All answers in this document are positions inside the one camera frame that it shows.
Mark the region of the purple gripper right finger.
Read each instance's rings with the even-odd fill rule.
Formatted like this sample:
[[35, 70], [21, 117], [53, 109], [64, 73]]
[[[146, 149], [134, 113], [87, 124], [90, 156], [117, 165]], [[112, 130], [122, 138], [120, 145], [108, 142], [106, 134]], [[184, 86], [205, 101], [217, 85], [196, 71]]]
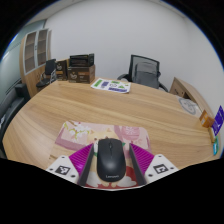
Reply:
[[146, 179], [144, 175], [152, 160], [154, 159], [154, 155], [132, 143], [129, 144], [129, 154], [132, 160], [138, 185], [145, 185]]

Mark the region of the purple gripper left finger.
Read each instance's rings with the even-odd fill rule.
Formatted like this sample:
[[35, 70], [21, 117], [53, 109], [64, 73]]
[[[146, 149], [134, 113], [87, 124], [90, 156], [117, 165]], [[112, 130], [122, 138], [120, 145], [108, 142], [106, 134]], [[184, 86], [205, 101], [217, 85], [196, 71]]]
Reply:
[[90, 144], [69, 156], [69, 159], [79, 174], [78, 184], [80, 186], [86, 185], [93, 155], [94, 145]]

